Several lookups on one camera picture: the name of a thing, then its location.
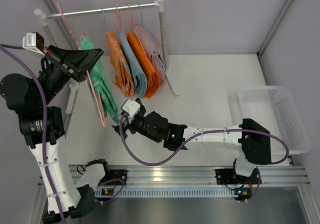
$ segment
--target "gray floor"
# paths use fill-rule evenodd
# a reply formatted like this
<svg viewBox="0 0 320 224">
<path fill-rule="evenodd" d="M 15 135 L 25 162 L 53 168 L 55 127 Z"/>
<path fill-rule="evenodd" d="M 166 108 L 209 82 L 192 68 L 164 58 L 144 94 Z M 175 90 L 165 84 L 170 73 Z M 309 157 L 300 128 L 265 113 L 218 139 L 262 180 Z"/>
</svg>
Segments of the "gray floor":
<svg viewBox="0 0 320 224">
<path fill-rule="evenodd" d="M 79 220 L 68 219 L 69 224 Z M 296 189 L 261 188 L 248 204 L 223 198 L 127 198 L 98 205 L 83 224 L 308 223 Z"/>
</svg>

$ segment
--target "gray-blue cloth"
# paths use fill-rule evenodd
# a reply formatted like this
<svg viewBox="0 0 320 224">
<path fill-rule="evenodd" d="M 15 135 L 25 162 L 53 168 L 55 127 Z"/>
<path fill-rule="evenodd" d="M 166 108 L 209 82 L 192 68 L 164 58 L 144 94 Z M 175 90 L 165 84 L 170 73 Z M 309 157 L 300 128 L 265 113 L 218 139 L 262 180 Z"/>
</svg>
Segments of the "gray-blue cloth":
<svg viewBox="0 0 320 224">
<path fill-rule="evenodd" d="M 127 59 L 127 61 L 130 64 L 131 73 L 133 76 L 134 81 L 134 93 L 138 95 L 139 98 L 142 98 L 145 96 L 145 93 L 147 91 L 148 86 L 148 80 L 147 77 L 142 70 L 139 61 L 137 60 L 136 56 L 134 55 L 134 52 L 132 51 L 125 35 L 123 33 L 120 33 L 119 35 L 119 41 L 123 50 L 123 53 Z"/>
</svg>

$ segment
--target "table surface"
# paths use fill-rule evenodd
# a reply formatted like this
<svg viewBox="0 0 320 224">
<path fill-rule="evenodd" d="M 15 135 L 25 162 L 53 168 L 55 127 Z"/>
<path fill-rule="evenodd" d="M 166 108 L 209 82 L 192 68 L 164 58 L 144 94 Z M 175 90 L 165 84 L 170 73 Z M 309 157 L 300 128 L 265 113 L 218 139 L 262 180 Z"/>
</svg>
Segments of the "table surface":
<svg viewBox="0 0 320 224">
<path fill-rule="evenodd" d="M 102 56 L 110 81 L 115 70 L 108 56 Z M 147 114 L 156 111 L 170 123 L 193 127 L 223 128 L 241 124 L 237 99 L 238 90 L 265 85 L 256 55 L 169 55 L 168 61 L 179 87 L 174 96 L 166 82 L 150 99 L 142 99 Z M 114 84 L 112 90 L 119 106 L 126 97 Z M 110 165 L 140 165 L 125 150 L 108 117 L 104 130 L 91 98 L 88 84 L 80 84 L 66 136 L 69 164 L 86 164 L 104 158 Z M 162 143 L 144 136 L 128 134 L 131 151 L 147 162 L 159 162 L 171 155 Z M 170 166 L 229 166 L 237 152 L 225 148 L 182 150 L 165 165 Z M 272 160 L 281 156 L 272 156 Z M 288 161 L 280 165 L 289 165 Z"/>
</svg>

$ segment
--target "perforated metal strip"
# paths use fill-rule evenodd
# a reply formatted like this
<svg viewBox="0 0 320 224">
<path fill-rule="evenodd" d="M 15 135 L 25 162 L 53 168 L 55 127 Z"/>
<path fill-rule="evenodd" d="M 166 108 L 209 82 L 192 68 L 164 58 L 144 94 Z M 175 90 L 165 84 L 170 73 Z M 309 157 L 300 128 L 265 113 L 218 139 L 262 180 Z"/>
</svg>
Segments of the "perforated metal strip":
<svg viewBox="0 0 320 224">
<path fill-rule="evenodd" d="M 110 198 L 102 195 L 102 188 L 95 192 L 96 198 Z M 224 188 L 126 188 L 123 189 L 117 198 L 131 197 L 233 197 L 233 191 Z"/>
</svg>

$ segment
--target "green cloth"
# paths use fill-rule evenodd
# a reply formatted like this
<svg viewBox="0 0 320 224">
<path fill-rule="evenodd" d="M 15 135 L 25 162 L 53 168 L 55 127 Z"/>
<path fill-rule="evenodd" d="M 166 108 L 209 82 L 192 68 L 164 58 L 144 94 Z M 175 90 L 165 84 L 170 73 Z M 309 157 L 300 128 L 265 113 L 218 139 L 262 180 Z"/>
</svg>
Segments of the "green cloth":
<svg viewBox="0 0 320 224">
<path fill-rule="evenodd" d="M 91 50 L 95 49 L 92 40 L 88 36 L 84 36 L 82 41 L 81 41 L 81 49 L 82 50 Z M 92 79 L 93 87 L 95 90 L 95 94 L 98 98 L 98 94 L 101 94 L 101 99 L 102 99 L 102 105 L 104 109 L 104 116 L 106 117 L 107 114 L 109 113 L 110 117 L 112 120 L 114 120 L 115 123 L 119 124 L 119 108 L 118 105 L 116 104 L 116 100 L 114 97 L 114 94 L 112 93 L 111 85 L 109 78 L 107 76 L 107 73 L 105 71 L 105 68 L 102 64 L 101 59 L 97 61 L 95 64 L 94 68 L 90 72 L 90 76 Z M 96 107 L 96 111 L 99 116 L 98 108 L 96 101 L 94 99 L 94 95 L 91 90 L 90 82 L 89 80 L 87 81 L 89 85 L 89 89 L 91 92 L 91 96 L 93 98 L 93 102 Z"/>
</svg>

